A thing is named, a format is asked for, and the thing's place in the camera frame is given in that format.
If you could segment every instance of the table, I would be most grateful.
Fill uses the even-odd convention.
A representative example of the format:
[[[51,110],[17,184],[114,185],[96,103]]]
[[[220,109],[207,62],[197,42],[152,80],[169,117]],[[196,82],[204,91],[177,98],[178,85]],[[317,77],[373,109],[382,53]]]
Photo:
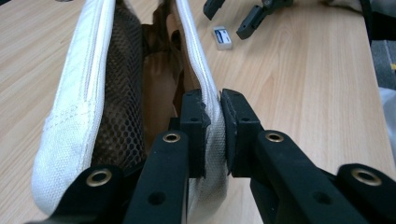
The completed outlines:
[[[131,0],[149,23],[156,0]],[[30,191],[33,160],[84,1],[13,0],[0,7],[0,222],[45,217]],[[362,16],[315,0],[268,16],[247,40],[235,31],[254,4],[226,1],[213,21],[191,8],[213,78],[242,92],[266,129],[287,133],[331,173],[360,162],[396,178]],[[211,29],[224,25],[232,50]],[[230,178],[228,197],[208,223],[261,223],[247,179]]]

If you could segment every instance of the mesh lining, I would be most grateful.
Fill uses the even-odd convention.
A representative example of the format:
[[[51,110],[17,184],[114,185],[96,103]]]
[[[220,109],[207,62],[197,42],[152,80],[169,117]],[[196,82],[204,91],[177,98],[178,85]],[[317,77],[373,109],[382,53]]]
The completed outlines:
[[[144,159],[142,31],[126,6],[116,4],[106,60],[105,105],[92,165],[131,168]]]

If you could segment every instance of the screw hole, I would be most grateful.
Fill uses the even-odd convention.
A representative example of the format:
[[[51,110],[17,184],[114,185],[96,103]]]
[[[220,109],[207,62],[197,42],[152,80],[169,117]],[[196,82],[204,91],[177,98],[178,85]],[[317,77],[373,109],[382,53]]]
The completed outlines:
[[[178,140],[180,140],[180,135],[177,133],[169,133],[163,137],[163,141],[167,143],[175,143],[178,142]]]
[[[271,142],[283,142],[283,140],[285,140],[285,138],[277,133],[268,133],[265,135],[265,137],[270,140]]]
[[[161,191],[153,192],[148,196],[148,202],[152,205],[160,205],[164,203],[165,200],[166,196]]]
[[[111,172],[108,169],[95,170],[87,178],[87,185],[90,187],[100,187],[111,179]]]
[[[353,169],[352,176],[355,177],[355,179],[357,179],[361,183],[366,185],[376,187],[382,184],[381,179],[377,175],[361,168]]]
[[[315,192],[313,194],[313,197],[317,203],[322,203],[322,204],[331,204],[332,203],[332,198],[329,197],[326,193],[323,192]]]

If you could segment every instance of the small white box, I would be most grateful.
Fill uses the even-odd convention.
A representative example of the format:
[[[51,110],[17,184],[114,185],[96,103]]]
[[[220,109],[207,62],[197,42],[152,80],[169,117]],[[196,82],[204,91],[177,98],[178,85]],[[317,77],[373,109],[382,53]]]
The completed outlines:
[[[212,34],[215,37],[218,49],[231,49],[233,47],[233,42],[224,26],[213,27]]]

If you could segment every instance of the wood grain surface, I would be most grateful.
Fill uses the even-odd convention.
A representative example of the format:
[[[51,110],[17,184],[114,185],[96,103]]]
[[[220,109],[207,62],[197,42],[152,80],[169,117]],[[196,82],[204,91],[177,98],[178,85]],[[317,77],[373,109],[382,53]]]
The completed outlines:
[[[144,23],[157,0],[131,0]],[[261,1],[226,1],[213,21],[191,9],[219,90],[241,91],[266,129],[287,133],[331,173],[360,162],[396,178],[362,16],[316,0],[268,16],[247,40],[236,30]],[[44,119],[50,112],[84,1],[13,0],[0,6],[0,223],[46,217],[30,190]],[[225,26],[232,50],[216,49]],[[208,223],[262,223],[247,179],[230,178],[228,197]]]

